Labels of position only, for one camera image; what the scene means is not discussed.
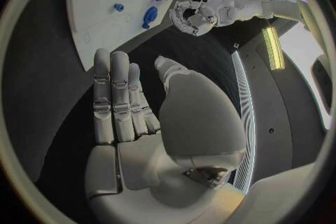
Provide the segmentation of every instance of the robotic arm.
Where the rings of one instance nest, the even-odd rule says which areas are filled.
[[[184,18],[186,10],[195,10],[195,14]],[[245,21],[252,17],[283,17],[302,21],[300,9],[296,3],[284,0],[207,0],[204,2],[176,2],[169,11],[172,23],[181,31],[194,36],[209,32],[212,27]]]

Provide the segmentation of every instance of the robotic hand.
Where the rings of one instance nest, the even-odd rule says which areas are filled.
[[[195,14],[184,18],[184,12],[195,10]],[[169,11],[170,20],[181,31],[194,36],[209,32],[212,27],[245,21],[254,16],[261,18],[284,17],[302,21],[298,5],[279,0],[207,0],[204,2],[176,2]]]
[[[128,55],[105,49],[95,54],[94,121],[98,144],[114,141],[112,112],[118,142],[156,133],[160,123],[148,105],[140,83],[140,69]]]

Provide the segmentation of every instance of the white robotic arm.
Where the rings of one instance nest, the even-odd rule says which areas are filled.
[[[195,14],[184,18],[184,11],[195,10]],[[212,27],[245,21],[252,17],[273,18],[284,17],[302,21],[298,5],[283,0],[207,0],[204,2],[176,2],[170,10],[172,23],[182,32],[201,36]]]

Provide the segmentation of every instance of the yellow light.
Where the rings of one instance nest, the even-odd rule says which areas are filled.
[[[263,29],[271,70],[284,70],[284,58],[277,30],[274,27]]]

